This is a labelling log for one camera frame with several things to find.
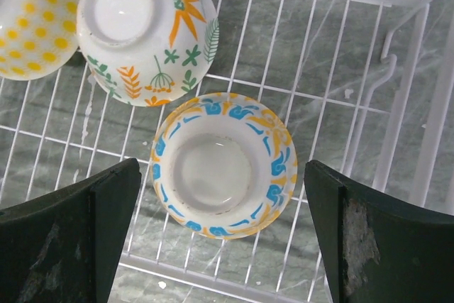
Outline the yellow sun pattern bowl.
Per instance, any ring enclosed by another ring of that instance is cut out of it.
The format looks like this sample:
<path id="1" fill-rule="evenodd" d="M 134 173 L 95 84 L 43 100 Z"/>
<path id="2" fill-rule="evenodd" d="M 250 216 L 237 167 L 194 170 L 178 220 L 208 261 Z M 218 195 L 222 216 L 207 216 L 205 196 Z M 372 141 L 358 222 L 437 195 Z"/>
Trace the yellow sun pattern bowl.
<path id="1" fill-rule="evenodd" d="M 1 0 L 1 76 L 28 81 L 60 69 L 76 52 L 79 0 Z"/>

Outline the blue orange floral bowl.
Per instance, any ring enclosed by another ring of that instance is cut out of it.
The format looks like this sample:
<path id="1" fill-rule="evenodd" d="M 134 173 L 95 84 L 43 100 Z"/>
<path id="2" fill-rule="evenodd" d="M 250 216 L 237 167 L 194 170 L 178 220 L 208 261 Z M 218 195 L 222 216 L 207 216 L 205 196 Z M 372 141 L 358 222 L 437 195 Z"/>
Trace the blue orange floral bowl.
<path id="1" fill-rule="evenodd" d="M 257 100 L 217 92 L 176 108 L 155 135 L 151 180 L 169 215 L 208 238 L 233 240 L 269 226 L 297 183 L 292 137 Z"/>

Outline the orange flower green leaf bowl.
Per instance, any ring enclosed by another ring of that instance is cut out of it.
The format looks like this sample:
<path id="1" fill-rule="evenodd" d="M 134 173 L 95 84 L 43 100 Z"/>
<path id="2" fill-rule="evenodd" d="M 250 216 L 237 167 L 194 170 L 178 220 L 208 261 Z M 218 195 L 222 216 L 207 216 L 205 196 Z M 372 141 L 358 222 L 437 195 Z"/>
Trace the orange flower green leaf bowl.
<path id="1" fill-rule="evenodd" d="M 79 0 L 77 40 L 97 84 L 132 106 L 161 106 L 209 71 L 220 28 L 212 0 Z"/>

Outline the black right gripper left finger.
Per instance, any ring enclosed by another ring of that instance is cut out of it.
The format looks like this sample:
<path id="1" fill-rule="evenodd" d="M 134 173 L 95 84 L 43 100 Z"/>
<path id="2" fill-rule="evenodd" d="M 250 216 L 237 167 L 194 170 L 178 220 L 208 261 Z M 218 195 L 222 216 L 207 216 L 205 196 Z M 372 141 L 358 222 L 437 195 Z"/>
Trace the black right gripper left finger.
<path id="1" fill-rule="evenodd" d="M 107 302 L 141 183 L 135 158 L 1 210 L 2 302 Z"/>

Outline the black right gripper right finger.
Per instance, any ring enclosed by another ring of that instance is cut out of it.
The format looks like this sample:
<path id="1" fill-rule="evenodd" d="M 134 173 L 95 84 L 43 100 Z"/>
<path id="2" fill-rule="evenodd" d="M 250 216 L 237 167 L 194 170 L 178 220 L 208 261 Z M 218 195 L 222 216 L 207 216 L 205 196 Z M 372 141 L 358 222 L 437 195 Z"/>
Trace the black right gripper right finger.
<path id="1" fill-rule="evenodd" d="M 452 302 L 453 216 L 311 160 L 304 185 L 334 302 Z"/>

